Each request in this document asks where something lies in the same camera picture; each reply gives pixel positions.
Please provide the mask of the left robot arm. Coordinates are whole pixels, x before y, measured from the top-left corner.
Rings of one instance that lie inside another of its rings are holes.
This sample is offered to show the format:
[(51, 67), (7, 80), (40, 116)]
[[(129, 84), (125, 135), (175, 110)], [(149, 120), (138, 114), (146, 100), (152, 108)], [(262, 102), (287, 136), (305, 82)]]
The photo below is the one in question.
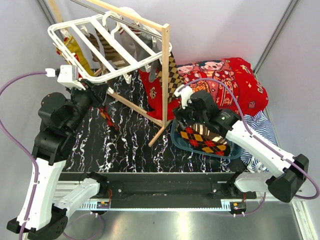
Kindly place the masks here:
[(82, 183), (54, 202), (55, 191), (77, 140), (77, 129), (92, 108), (106, 107), (107, 87), (81, 80), (82, 89), (69, 90), (70, 98), (60, 92), (46, 95), (38, 115), (40, 131), (34, 140), (31, 180), (18, 217), (7, 223), (7, 229), (26, 235), (29, 240), (55, 240), (65, 230), (69, 218), (92, 197), (108, 193), (108, 178), (89, 173)]

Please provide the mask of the white plastic clip hanger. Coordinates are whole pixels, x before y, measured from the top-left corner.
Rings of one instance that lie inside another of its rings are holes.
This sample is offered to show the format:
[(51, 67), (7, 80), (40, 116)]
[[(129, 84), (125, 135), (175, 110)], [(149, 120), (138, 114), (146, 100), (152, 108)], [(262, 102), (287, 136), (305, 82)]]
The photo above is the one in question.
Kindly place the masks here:
[[(155, 35), (151, 39), (151, 45), (147, 45), (128, 27), (128, 22), (122, 19), (124, 14), (127, 14), (127, 17), (134, 21), (135, 27), (142, 27), (149, 35), (157, 33), (154, 23), (142, 23), (142, 17), (129, 7), (122, 7), (120, 13), (107, 11), (104, 14), (56, 23), (48, 27), (48, 35), (67, 62), (66, 65), (60, 67), (60, 72), (57, 75), (58, 83), (66, 88), (79, 90), (85, 88), (81, 80), (88, 80), (94, 85), (100, 85), (107, 84), (108, 81), (123, 76), (126, 82), (130, 83), (132, 79), (131, 71), (141, 67), (150, 69), (150, 65), (154, 61), (159, 60), (162, 62), (164, 60), (163, 51), (154, 51), (154, 47), (156, 47), (157, 42), (162, 41), (162, 37)], [(73, 29), (81, 38), (102, 69), (107, 70), (105, 74), (94, 76), (88, 66), (88, 62), (85, 59), (81, 59), (79, 53), (70, 50), (68, 44), (58, 38), (56, 31), (67, 28)], [(147, 53), (147, 56), (142, 59), (134, 58), (115, 39), (115, 33), (119, 30), (125, 31)]]

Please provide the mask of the yellow sock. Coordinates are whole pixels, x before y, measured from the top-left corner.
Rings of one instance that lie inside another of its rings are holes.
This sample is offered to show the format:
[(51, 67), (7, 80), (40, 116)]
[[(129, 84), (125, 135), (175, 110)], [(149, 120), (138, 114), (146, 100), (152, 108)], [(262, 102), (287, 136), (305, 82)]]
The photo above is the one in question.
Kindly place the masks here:
[(85, 58), (79, 44), (73, 36), (65, 37), (64, 45), (69, 49), (69, 51), (73, 54), (73, 56), (77, 59), (77, 61), (81, 64), (81, 66), (86, 70), (86, 72), (90, 76), (94, 76), (94, 72), (92, 71), (90, 64)]

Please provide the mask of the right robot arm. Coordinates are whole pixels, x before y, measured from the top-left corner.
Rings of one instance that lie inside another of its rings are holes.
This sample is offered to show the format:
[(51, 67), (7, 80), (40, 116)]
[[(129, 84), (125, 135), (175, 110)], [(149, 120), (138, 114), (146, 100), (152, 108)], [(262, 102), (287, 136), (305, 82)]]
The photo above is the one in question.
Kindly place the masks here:
[(309, 159), (277, 147), (246, 125), (231, 109), (219, 109), (210, 93), (194, 92), (189, 86), (174, 92), (181, 105), (173, 113), (179, 134), (191, 146), (205, 153), (225, 151), (234, 143), (258, 159), (268, 172), (237, 173), (227, 185), (228, 195), (239, 198), (246, 192), (267, 192), (289, 203), (306, 181)]

